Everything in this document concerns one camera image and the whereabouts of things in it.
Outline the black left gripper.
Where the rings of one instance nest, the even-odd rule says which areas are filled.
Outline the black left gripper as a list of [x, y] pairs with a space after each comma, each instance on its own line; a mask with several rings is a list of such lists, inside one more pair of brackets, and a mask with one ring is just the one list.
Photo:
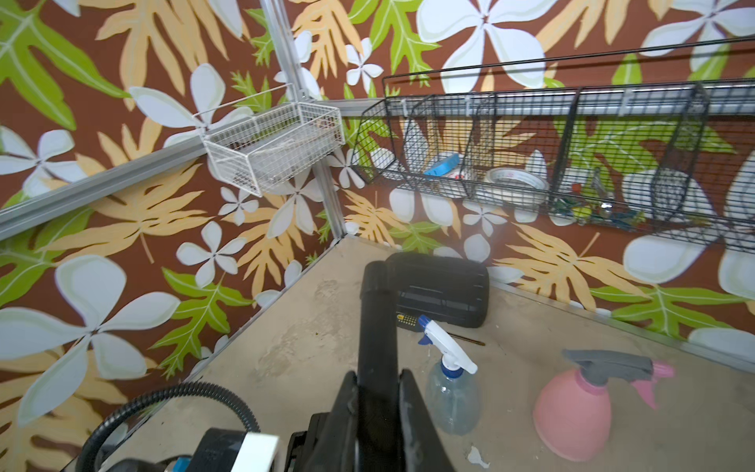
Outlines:
[[322, 430], [326, 426], [328, 415], [318, 413], [311, 417], [308, 429], [306, 431], [295, 432], [291, 435], [285, 462], [285, 472], [303, 472], [306, 464], [312, 456]]

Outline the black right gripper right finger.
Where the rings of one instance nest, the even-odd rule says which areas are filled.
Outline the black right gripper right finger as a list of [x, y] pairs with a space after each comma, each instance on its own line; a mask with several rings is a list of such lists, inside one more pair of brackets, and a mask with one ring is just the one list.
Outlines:
[[399, 376], [398, 411], [402, 458], [400, 471], [454, 472], [414, 375], [404, 369]]

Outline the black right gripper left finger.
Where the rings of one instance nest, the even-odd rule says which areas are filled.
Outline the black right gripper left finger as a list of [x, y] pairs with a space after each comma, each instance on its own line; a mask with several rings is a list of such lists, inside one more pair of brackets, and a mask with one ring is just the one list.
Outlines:
[[358, 424], [356, 373], [348, 372], [330, 412], [313, 416], [295, 471], [354, 471]]

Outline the black spray nozzle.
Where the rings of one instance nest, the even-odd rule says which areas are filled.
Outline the black spray nozzle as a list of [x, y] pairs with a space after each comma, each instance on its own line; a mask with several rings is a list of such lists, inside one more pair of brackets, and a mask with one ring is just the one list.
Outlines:
[[396, 292], [389, 265], [369, 263], [361, 287], [356, 469], [399, 468]]

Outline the clear blue spray bottle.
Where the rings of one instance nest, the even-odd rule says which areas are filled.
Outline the clear blue spray bottle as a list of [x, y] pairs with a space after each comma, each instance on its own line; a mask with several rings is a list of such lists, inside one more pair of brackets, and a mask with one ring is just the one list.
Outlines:
[[470, 434], [481, 418], [481, 391], [472, 374], [434, 365], [426, 383], [425, 400], [437, 429], [454, 436]]

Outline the blue white spray nozzle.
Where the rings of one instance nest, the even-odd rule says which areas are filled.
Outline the blue white spray nozzle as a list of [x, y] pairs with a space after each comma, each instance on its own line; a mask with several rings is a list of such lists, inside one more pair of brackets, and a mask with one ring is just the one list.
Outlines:
[[464, 373], [475, 375], [478, 366], [472, 361], [459, 344], [437, 322], [426, 316], [420, 316], [419, 326], [423, 337], [420, 345], [432, 345], [442, 354], [442, 373], [448, 379], [456, 379]]

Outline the opaque pink spray bottle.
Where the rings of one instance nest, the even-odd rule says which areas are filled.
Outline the opaque pink spray bottle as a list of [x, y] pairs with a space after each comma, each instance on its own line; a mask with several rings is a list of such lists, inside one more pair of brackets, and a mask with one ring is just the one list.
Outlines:
[[613, 411], [608, 388], [592, 385], [579, 369], [557, 375], [540, 392], [534, 427], [545, 446], [572, 462], [587, 462], [607, 444]]

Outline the pink grey spray nozzle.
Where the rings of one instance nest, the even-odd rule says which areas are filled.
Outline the pink grey spray nozzle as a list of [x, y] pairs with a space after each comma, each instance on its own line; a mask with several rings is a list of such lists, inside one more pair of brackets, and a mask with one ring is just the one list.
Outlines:
[[564, 349], [562, 356], [579, 367], [582, 379], [592, 387], [605, 387], [610, 379], [626, 381], [653, 409], [657, 408], [655, 385], [676, 375], [665, 362], [617, 351]]

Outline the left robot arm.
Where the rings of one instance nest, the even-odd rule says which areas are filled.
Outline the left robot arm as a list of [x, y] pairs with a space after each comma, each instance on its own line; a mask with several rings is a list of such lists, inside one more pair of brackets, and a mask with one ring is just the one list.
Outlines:
[[[247, 403], [261, 431], [279, 437], [274, 469], [285, 469], [285, 454], [290, 437], [306, 430], [311, 416], [328, 411], [337, 391], [332, 385], [306, 385], [293, 378], [254, 379], [237, 377], [212, 379], [212, 383], [233, 391]], [[157, 462], [175, 455], [191, 454], [210, 428], [239, 431], [238, 417], [226, 406], [206, 398], [169, 400], [122, 442], [102, 468], [117, 461], [136, 458]]]

